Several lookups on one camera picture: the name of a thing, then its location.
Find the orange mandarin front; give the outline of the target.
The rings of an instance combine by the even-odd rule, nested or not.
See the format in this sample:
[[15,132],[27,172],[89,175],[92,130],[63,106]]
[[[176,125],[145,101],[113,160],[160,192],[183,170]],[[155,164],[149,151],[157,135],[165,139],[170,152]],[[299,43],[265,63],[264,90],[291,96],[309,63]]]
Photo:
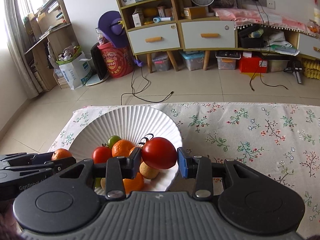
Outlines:
[[55,161],[55,160],[59,160],[59,159],[63,159],[63,158],[69,158],[69,157],[72,157],[71,152],[69,152],[68,150],[66,150],[64,148],[60,148],[60,149],[57,149],[53,153],[51,160]]

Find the orange mandarin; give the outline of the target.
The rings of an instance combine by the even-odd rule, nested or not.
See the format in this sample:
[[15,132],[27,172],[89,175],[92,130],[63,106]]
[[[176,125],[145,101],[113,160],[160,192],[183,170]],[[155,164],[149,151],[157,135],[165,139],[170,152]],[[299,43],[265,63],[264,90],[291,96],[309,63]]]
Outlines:
[[112,157],[128,157],[134,147],[135,145],[132,142],[121,139],[112,146]]
[[55,160],[59,160],[59,159],[63,159],[63,158],[69,158],[69,157],[72,157],[71,152],[69,152],[68,150],[66,150],[64,148],[60,148],[60,149],[57,149],[53,153],[51,160],[55,161]]

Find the brown longan front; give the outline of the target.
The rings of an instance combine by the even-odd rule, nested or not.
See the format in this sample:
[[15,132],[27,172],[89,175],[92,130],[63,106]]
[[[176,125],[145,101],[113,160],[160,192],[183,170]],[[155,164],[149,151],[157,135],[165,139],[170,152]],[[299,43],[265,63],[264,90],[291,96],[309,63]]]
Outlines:
[[106,189],[106,179],[105,178],[101,178],[100,185],[103,190]]

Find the brown longan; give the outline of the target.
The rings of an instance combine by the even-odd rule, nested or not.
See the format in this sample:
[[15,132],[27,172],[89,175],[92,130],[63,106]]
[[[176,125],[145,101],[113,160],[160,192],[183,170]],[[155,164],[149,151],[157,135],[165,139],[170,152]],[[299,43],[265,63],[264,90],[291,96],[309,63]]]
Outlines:
[[100,185],[103,190],[106,189],[106,179],[105,178],[101,178]]
[[140,164],[139,172],[145,179],[149,180],[155,179],[159,174],[159,170],[149,167],[144,162]]

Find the orange tomato oval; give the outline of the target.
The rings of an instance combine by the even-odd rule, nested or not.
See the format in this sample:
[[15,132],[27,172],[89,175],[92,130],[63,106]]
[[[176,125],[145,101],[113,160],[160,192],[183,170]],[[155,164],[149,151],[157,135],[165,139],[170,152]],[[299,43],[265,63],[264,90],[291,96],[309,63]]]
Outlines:
[[134,179],[123,179],[125,193],[130,194],[132,191],[140,191],[144,187],[144,177],[138,172]]

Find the green tomato oval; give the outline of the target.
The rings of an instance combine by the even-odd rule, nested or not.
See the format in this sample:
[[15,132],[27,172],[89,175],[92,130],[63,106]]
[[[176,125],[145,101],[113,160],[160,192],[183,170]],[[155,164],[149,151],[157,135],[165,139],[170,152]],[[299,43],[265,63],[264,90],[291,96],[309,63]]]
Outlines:
[[101,187],[101,178],[96,178],[95,179],[95,187]]

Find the green tomato small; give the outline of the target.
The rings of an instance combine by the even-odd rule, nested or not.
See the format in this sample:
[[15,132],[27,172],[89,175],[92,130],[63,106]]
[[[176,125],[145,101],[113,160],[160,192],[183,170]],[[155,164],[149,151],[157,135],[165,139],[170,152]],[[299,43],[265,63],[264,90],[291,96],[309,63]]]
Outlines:
[[116,142],[120,141],[120,140],[121,140],[121,137],[120,137],[120,136],[118,136],[118,135],[113,135],[113,136],[109,137],[108,142],[107,142],[107,145],[108,145],[108,147],[109,147],[110,149],[112,149],[112,147],[114,146],[114,144],[115,144]]

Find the red tomato with stem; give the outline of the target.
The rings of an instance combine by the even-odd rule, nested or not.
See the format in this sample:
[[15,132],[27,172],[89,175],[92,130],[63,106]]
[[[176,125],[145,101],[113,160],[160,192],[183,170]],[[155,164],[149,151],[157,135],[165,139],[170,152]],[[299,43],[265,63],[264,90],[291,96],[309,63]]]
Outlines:
[[154,137],[152,133],[143,137],[139,144],[142,160],[146,165],[157,170],[167,170],[175,166],[177,151],[175,146],[163,137]]

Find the orange tomato round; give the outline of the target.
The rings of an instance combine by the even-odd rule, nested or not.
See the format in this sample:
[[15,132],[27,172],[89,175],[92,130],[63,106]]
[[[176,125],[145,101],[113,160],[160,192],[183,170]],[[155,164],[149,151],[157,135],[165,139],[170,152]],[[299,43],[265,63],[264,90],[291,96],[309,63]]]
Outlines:
[[131,150],[129,151],[129,155],[131,155],[133,152],[135,152],[135,150],[138,148],[139,148],[139,146],[135,146],[135,147],[131,148]]

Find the white paper bag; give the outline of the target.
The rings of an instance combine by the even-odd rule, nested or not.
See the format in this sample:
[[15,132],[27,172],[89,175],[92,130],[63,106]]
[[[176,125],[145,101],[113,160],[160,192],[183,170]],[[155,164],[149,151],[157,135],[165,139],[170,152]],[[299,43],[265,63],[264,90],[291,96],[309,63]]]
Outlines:
[[74,90],[84,86],[91,78],[93,69],[89,65],[89,60],[84,52],[81,52],[69,61],[57,61],[70,89]]

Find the red box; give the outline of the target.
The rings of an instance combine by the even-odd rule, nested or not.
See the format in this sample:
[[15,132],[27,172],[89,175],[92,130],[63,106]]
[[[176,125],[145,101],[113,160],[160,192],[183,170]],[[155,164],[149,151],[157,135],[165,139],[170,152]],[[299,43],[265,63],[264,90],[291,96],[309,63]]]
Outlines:
[[239,60],[241,73],[267,73],[268,61],[258,56],[242,57]]

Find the purple plush toy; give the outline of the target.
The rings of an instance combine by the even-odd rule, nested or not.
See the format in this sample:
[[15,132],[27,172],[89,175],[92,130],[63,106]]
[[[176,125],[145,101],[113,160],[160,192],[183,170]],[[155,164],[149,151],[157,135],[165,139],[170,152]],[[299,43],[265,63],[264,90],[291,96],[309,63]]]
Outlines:
[[129,45],[127,34],[118,11],[108,11],[100,16],[98,29],[115,48],[124,48]]

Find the pink cloth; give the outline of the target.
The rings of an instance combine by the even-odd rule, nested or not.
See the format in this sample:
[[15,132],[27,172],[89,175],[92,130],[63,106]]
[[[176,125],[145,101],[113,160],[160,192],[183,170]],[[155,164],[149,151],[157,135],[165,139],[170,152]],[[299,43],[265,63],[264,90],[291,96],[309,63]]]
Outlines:
[[290,30],[315,37],[305,23],[294,20],[288,16],[263,12],[260,10],[218,8],[214,9],[215,16],[222,21],[233,21],[236,28],[242,28],[253,24],[263,25],[274,29]]

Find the wooden cabinet with drawers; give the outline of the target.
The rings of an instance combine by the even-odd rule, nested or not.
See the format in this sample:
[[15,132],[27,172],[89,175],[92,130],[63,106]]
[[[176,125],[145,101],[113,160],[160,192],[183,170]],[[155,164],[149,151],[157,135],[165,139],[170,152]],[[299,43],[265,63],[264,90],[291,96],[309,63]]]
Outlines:
[[[165,52],[174,69],[178,70],[173,55],[175,50],[204,51],[203,69],[207,69],[211,51],[236,50],[238,47],[234,22],[207,16],[185,19],[178,0],[144,0],[131,4],[125,4],[123,0],[116,1],[132,53],[146,56],[149,71],[152,71],[151,56],[155,52]],[[161,6],[171,9],[170,20],[135,25],[132,15],[137,9],[158,9]]]

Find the low side cabinet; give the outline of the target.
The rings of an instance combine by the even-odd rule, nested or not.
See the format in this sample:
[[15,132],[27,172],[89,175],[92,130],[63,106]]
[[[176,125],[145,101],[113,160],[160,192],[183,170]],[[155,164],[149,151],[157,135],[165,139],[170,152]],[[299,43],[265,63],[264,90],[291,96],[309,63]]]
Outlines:
[[298,50],[301,54],[319,59],[320,41],[318,38],[304,34],[299,34]]

